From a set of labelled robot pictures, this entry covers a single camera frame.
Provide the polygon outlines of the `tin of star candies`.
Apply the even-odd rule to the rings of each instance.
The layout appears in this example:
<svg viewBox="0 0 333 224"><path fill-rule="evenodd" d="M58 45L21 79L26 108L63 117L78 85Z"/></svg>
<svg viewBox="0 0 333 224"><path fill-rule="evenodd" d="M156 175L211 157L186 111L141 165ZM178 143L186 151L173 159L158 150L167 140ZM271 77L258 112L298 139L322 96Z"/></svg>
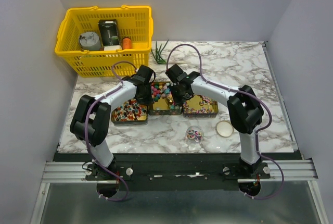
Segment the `tin of star candies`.
<svg viewBox="0 0 333 224"><path fill-rule="evenodd" d="M182 106L175 105L172 108L168 106L165 99L167 97L172 97L168 86L168 82L153 82L151 84L151 97L153 99L153 104L148 107L149 115L181 115L183 113Z"/></svg>

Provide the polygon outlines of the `tin of dark lollipops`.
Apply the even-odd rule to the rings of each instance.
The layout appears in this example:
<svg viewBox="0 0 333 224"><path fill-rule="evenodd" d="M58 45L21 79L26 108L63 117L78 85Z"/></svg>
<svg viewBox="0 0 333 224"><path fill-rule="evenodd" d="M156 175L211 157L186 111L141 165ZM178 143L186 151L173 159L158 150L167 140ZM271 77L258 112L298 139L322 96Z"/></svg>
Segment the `tin of dark lollipops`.
<svg viewBox="0 0 333 224"><path fill-rule="evenodd" d="M130 99L112 112L111 121L115 126L144 125L148 121L147 106Z"/></svg>

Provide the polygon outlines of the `tin of rainbow lollipops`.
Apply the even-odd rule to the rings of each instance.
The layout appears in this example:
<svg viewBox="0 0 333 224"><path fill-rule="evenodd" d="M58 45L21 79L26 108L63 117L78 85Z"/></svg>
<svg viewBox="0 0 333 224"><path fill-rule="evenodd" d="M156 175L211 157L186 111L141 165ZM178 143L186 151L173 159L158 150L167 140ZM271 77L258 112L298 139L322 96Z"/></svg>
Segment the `tin of rainbow lollipops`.
<svg viewBox="0 0 333 224"><path fill-rule="evenodd" d="M185 118L215 118L218 113L217 102L206 96L194 95L193 98L183 103Z"/></svg>

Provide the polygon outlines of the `silver metal scoop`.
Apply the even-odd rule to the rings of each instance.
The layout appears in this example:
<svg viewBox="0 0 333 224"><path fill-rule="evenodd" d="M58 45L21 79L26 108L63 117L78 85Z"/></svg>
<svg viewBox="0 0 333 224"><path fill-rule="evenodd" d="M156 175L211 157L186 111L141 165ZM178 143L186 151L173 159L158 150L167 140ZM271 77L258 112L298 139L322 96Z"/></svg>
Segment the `silver metal scoop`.
<svg viewBox="0 0 333 224"><path fill-rule="evenodd" d="M172 97L167 97L165 100L170 108L175 106L175 103L174 103L174 100Z"/></svg>

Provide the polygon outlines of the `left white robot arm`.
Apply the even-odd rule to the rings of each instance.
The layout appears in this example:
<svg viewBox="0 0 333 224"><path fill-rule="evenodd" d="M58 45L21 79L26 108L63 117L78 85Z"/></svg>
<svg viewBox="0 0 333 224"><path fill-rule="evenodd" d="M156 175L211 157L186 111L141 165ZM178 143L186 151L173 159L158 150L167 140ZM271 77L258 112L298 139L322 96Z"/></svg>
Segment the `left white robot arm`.
<svg viewBox="0 0 333 224"><path fill-rule="evenodd" d="M70 132L79 140L85 141L86 147L95 163L97 173L105 180L115 175L112 164L114 155L106 142L111 112L130 99L136 99L141 105L152 103L151 78L156 73L141 65L134 75L120 79L112 89L96 95L83 95L73 115Z"/></svg>

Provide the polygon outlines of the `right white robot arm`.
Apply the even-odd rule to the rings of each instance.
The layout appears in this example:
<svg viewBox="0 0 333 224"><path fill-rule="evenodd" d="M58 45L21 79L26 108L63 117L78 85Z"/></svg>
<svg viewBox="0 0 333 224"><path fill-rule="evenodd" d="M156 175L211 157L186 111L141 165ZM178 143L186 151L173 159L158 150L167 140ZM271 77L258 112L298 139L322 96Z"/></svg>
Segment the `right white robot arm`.
<svg viewBox="0 0 333 224"><path fill-rule="evenodd" d="M245 178L257 174L262 158L258 154L255 131L262 123L264 110L252 88L245 85L238 89L214 83L196 71L187 74L178 65L167 68L165 74L176 105L183 105L194 95L202 95L227 107L230 122L240 136L240 174Z"/></svg>

